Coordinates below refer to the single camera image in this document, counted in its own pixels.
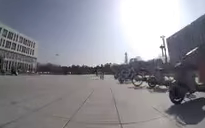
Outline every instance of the street lamp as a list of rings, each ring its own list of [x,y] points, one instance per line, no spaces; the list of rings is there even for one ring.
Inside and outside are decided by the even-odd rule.
[[[162,35],[162,36],[160,36],[160,38],[161,38],[162,41],[163,41],[163,46],[160,47],[160,48],[162,48],[162,49],[164,50],[165,63],[167,63],[167,51],[166,51],[166,44],[165,44],[165,36]]]

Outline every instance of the building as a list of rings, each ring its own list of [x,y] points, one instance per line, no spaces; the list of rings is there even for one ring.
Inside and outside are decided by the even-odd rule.
[[[35,71],[37,42],[0,23],[0,70]]]
[[[205,14],[167,38],[170,62],[175,64],[190,50],[205,43]]]

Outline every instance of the sky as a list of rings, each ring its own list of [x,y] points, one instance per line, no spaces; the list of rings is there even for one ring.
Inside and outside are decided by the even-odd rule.
[[[205,0],[0,0],[0,22],[38,42],[38,62],[59,65],[156,58],[161,35],[204,13]]]

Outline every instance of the white building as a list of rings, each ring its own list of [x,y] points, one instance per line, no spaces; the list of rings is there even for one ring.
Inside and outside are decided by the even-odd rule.
[[[36,64],[37,42],[0,23],[0,69],[35,71]]]

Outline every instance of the sunlight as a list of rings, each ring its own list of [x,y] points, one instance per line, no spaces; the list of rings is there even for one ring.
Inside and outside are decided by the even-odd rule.
[[[121,24],[134,56],[148,60],[161,54],[160,36],[169,36],[179,27],[176,0],[122,0]]]

